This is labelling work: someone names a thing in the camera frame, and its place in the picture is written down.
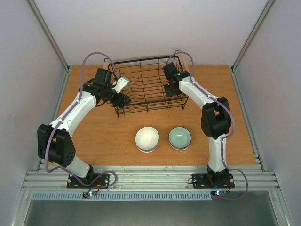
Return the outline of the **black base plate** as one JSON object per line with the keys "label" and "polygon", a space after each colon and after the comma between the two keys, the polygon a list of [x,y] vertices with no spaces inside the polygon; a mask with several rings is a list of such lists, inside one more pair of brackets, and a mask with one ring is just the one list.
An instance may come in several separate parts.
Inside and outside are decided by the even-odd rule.
{"label": "black base plate", "polygon": [[235,188],[232,174],[226,175],[224,178],[215,182],[210,181],[206,173],[196,173],[191,175],[192,185],[194,189],[226,189]]}
{"label": "black base plate", "polygon": [[88,189],[88,188],[105,188],[109,185],[110,175],[108,173],[102,174],[100,177],[96,179],[96,181],[92,182],[99,174],[94,173],[91,178],[81,178],[79,176],[68,176],[67,185],[68,189]]}

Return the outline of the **small circuit board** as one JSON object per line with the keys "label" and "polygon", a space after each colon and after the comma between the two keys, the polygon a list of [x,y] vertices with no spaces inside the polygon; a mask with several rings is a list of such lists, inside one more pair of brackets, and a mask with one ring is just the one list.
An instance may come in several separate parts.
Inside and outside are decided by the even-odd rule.
{"label": "small circuit board", "polygon": [[226,195],[227,193],[228,191],[225,190],[216,190],[211,192],[212,196],[223,196]]}
{"label": "small circuit board", "polygon": [[93,196],[97,196],[97,191],[88,191],[82,193],[82,198],[91,198]]}

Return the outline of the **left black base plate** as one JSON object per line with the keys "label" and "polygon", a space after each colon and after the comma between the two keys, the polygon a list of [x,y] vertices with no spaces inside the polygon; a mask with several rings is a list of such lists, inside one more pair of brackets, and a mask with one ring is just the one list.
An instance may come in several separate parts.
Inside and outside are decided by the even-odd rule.
{"label": "left black base plate", "polygon": [[88,189],[88,188],[105,188],[109,185],[110,175],[108,173],[102,174],[100,177],[96,179],[96,181],[92,182],[99,174],[94,173],[91,178],[81,178],[79,176],[68,176],[67,185],[68,189]]}

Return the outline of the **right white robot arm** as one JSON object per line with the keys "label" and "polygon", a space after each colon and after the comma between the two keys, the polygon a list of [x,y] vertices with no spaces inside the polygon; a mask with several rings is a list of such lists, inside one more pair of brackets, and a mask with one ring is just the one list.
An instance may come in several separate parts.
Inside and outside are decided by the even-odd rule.
{"label": "right white robot arm", "polygon": [[226,139],[232,121],[228,100],[212,95],[188,71],[177,70],[174,63],[167,63],[163,73],[168,80],[168,94],[185,94],[201,108],[201,129],[209,142],[207,180],[211,186],[219,186],[229,173]]}

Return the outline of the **aluminium rail frame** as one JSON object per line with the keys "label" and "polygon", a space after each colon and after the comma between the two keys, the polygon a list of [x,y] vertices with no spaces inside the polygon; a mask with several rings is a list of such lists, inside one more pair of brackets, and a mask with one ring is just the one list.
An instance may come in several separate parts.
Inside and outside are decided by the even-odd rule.
{"label": "aluminium rail frame", "polygon": [[[184,191],[192,190],[187,181],[194,173],[205,173],[206,166],[101,166],[94,167],[96,173],[107,170],[118,175],[118,181],[111,190],[120,191]],[[280,189],[276,175],[272,171],[264,171],[261,165],[233,166],[242,173],[232,171],[234,191],[269,191]],[[37,170],[25,174],[21,189],[23,190],[66,190],[68,174],[58,169],[47,173],[44,163]]]}

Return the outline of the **right small circuit board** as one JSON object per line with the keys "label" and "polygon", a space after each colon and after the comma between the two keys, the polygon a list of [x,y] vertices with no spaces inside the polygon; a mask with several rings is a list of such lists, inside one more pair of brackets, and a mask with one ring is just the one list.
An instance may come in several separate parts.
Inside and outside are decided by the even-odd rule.
{"label": "right small circuit board", "polygon": [[212,196],[223,196],[226,195],[227,193],[228,191],[225,190],[216,190],[211,192]]}

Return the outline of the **left small circuit board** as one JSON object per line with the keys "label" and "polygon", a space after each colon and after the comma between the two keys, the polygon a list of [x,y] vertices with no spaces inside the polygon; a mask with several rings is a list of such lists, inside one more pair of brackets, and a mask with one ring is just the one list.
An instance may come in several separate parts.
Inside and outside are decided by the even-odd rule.
{"label": "left small circuit board", "polygon": [[82,193],[82,198],[91,198],[93,196],[97,196],[97,191],[88,191]]}

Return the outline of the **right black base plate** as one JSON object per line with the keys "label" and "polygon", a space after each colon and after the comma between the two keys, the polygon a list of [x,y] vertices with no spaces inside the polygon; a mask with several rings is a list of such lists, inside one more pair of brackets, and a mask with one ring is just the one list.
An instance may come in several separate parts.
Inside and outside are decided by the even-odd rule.
{"label": "right black base plate", "polygon": [[226,189],[235,188],[232,174],[226,175],[224,178],[215,182],[210,181],[206,173],[196,173],[191,175],[192,185],[194,189]]}

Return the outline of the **white ceramic bowl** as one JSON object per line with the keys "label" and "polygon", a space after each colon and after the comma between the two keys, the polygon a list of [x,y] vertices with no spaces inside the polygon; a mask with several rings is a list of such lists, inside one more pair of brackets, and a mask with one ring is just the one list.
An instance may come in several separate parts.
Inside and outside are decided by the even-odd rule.
{"label": "white ceramic bowl", "polygon": [[135,136],[136,147],[143,153],[153,152],[159,143],[159,133],[154,127],[143,127]]}

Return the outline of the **black wire dish rack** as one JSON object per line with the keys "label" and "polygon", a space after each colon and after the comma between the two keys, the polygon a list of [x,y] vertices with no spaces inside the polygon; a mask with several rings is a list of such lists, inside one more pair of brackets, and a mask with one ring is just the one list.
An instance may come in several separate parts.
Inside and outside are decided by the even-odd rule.
{"label": "black wire dish rack", "polygon": [[130,97],[131,103],[124,108],[115,107],[118,117],[129,113],[185,108],[187,95],[179,93],[178,96],[167,97],[165,94],[164,85],[168,84],[168,80],[162,68],[166,63],[173,63],[180,72],[185,70],[180,56],[153,56],[114,62],[118,74],[130,80],[122,93]]}

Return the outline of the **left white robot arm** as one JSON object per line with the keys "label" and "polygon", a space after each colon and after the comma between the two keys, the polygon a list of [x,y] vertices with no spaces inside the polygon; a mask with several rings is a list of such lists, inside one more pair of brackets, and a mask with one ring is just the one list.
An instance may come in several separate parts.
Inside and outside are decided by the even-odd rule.
{"label": "left white robot arm", "polygon": [[78,176],[83,187],[92,186],[95,181],[92,167],[76,155],[72,135],[93,108],[105,103],[123,108],[130,103],[129,96],[122,93],[129,83],[128,78],[99,68],[94,78],[81,84],[75,99],[57,119],[38,127],[38,156]]}

